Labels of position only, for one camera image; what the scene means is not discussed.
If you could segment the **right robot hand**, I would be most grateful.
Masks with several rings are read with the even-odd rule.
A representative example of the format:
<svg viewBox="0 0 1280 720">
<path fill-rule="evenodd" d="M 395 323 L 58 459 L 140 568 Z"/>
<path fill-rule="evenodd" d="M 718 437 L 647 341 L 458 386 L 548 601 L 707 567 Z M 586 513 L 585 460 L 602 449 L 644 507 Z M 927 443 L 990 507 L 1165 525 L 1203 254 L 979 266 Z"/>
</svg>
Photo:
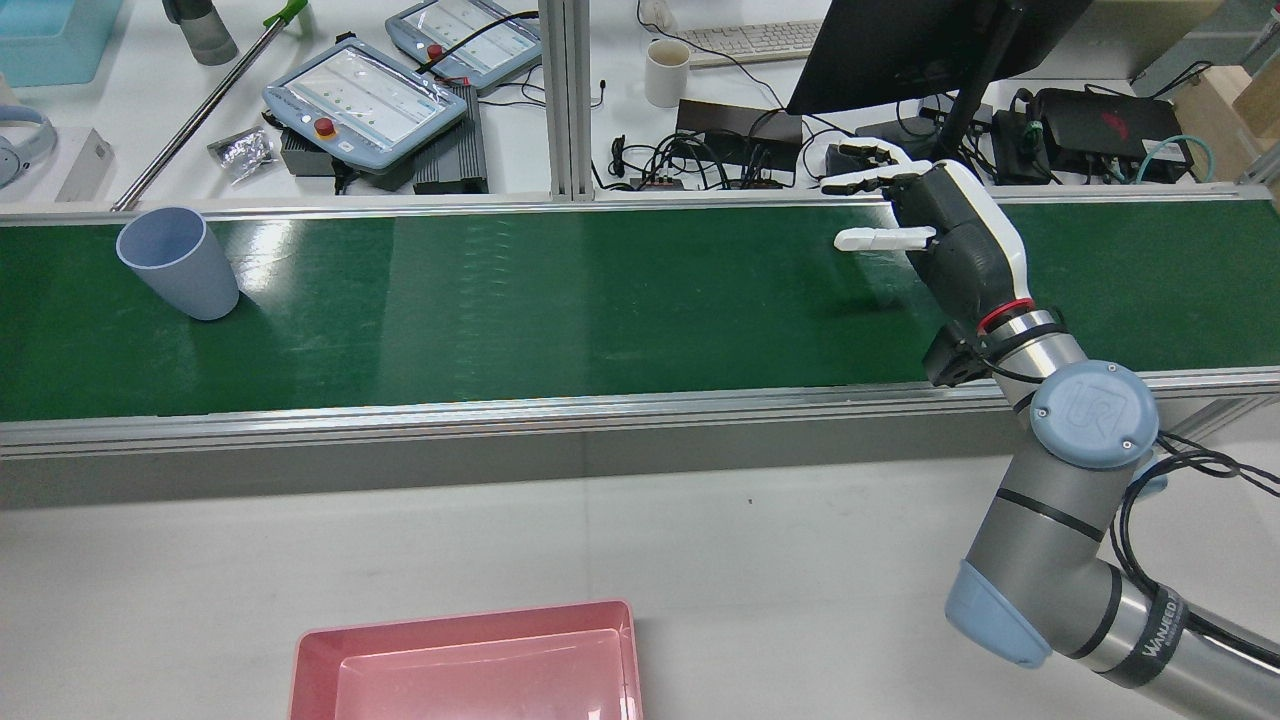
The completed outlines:
<svg viewBox="0 0 1280 720">
<path fill-rule="evenodd" d="M 824 195 L 879 191 L 888 227 L 840 231 L 844 252 L 904 252 L 943 313 L 978 334 L 1036 310 L 1021 236 L 978 177 L 960 161 L 914 160 L 881 138 L 836 143 L 856 170 L 826 177 Z"/>
</svg>

